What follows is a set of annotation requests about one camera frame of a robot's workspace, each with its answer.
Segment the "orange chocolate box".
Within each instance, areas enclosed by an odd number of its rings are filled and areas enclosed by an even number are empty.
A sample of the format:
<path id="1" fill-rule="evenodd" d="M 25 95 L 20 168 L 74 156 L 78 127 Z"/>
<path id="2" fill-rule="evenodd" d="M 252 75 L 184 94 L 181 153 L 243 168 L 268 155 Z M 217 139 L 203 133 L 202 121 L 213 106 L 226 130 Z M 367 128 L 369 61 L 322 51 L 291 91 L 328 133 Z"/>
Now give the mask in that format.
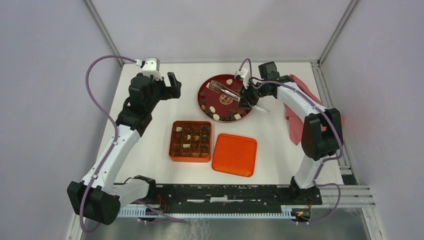
<path id="1" fill-rule="evenodd" d="M 208 135 L 209 140 L 202 140 L 202 135 Z M 209 121 L 177 120 L 172 124 L 168 155 L 173 162 L 208 163 L 212 158 L 213 128 Z"/>

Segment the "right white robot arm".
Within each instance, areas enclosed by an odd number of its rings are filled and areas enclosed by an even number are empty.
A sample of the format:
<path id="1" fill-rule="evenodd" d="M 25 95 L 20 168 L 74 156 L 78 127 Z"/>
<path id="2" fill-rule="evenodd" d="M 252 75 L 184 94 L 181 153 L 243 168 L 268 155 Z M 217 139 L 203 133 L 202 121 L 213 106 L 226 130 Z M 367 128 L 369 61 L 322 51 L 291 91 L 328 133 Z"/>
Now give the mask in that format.
<path id="1" fill-rule="evenodd" d="M 234 73 L 242 81 L 238 107 L 254 108 L 260 98 L 272 96 L 287 105 L 302 123 L 301 147 L 304 157 L 292 177 L 289 199 L 302 204 L 309 198 L 308 189 L 318 187 L 317 178 L 328 161 L 343 156 L 342 115 L 336 108 L 324 105 L 307 95 L 290 75 L 281 76 L 275 62 L 258 67 L 260 77 L 251 75 L 250 68 L 242 65 Z"/>

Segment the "metal tongs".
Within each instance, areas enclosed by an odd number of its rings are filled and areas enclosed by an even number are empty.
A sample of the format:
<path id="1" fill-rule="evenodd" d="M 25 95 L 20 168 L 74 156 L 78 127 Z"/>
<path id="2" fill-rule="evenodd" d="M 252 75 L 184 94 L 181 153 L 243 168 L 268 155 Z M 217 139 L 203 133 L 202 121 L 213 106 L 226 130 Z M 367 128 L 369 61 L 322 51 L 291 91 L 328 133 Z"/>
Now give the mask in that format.
<path id="1" fill-rule="evenodd" d="M 237 107 L 240 109 L 254 109 L 254 110 L 267 113 L 267 114 L 271 112 L 268 109 L 255 105 L 254 100 L 249 99 L 249 97 L 253 97 L 254 95 L 248 93 L 244 85 L 242 85 L 239 91 L 234 91 L 226 87 L 222 83 L 216 80 L 212 80 L 210 83 L 206 85 L 206 87 L 210 89 L 211 91 L 214 91 L 216 93 L 219 93 L 221 95 L 234 99 L 236 102 L 238 102 Z"/>

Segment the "orange box lid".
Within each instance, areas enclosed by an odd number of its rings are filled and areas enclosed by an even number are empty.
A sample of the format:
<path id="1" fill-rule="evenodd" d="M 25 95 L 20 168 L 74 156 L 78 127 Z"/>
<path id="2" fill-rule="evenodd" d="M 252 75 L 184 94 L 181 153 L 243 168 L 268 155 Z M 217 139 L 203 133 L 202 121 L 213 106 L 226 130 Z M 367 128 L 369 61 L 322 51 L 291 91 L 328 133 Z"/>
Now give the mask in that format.
<path id="1" fill-rule="evenodd" d="M 257 141 L 253 138 L 220 133 L 217 136 L 211 167 L 214 171 L 249 178 L 254 174 Z"/>

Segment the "round red tray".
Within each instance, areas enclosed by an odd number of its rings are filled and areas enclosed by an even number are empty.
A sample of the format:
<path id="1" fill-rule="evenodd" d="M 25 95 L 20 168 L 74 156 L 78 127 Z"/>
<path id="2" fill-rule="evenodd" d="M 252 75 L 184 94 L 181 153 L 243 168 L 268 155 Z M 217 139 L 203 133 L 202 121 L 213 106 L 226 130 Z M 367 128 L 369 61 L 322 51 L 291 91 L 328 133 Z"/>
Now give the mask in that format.
<path id="1" fill-rule="evenodd" d="M 232 84 L 227 85 L 226 80 L 232 79 Z M 237 80 L 231 74 L 215 75 L 206 80 L 198 90 L 197 102 L 201 111 L 210 119 L 221 123 L 233 123 L 245 118 L 252 110 L 238 108 L 238 102 L 234 99 L 214 92 L 207 88 L 212 80 L 225 85 L 227 88 L 238 92 L 243 86 L 242 81 Z M 210 111 L 210 106 L 215 108 L 215 113 Z"/>

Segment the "pink cloth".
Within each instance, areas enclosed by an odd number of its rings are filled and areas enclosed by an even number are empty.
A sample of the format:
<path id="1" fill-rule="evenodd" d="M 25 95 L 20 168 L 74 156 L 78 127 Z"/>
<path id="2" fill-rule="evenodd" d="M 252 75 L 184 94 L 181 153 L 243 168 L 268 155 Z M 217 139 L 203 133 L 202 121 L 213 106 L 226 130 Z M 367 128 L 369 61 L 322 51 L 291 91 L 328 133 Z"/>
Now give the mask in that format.
<path id="1" fill-rule="evenodd" d="M 289 76 L 299 86 L 299 88 L 303 92 L 305 92 L 311 99 L 323 105 L 321 100 L 315 94 L 313 94 L 313 92 L 308 88 L 308 86 L 300 78 L 298 78 L 294 74 L 290 74 Z M 302 140 L 304 124 L 302 120 L 299 118 L 299 116 L 289 106 L 284 104 L 284 108 L 285 108 L 284 116 L 288 122 L 289 138 L 296 146 L 298 146 Z"/>

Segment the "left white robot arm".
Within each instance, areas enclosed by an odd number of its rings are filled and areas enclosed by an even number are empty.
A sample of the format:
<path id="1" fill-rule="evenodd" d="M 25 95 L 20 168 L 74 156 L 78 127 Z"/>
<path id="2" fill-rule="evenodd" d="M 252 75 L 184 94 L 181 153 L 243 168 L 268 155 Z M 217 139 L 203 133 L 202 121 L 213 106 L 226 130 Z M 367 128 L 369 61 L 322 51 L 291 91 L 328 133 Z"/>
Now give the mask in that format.
<path id="1" fill-rule="evenodd" d="M 155 106 L 159 101 L 181 96 L 181 82 L 173 72 L 168 72 L 167 76 L 169 86 L 163 79 L 155 80 L 145 73 L 138 73 L 131 79 L 129 96 L 113 121 L 115 133 L 106 149 L 81 181 L 72 181 L 67 187 L 75 214 L 110 225 L 127 205 L 137 200 L 145 204 L 156 200 L 156 182 L 152 178 L 137 175 L 128 183 L 117 186 L 114 183 L 130 151 L 152 121 Z"/>

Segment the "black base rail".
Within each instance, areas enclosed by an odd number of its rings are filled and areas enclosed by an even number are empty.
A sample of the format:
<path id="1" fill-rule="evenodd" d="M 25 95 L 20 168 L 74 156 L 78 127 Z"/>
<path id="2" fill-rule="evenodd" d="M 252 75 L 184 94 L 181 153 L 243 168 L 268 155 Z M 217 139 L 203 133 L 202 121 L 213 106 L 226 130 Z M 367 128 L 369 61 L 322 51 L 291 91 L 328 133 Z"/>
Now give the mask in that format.
<path id="1" fill-rule="evenodd" d="M 167 214 L 279 213 L 283 206 L 320 206 L 319 189 L 296 192 L 289 185 L 157 184 L 142 201 Z"/>

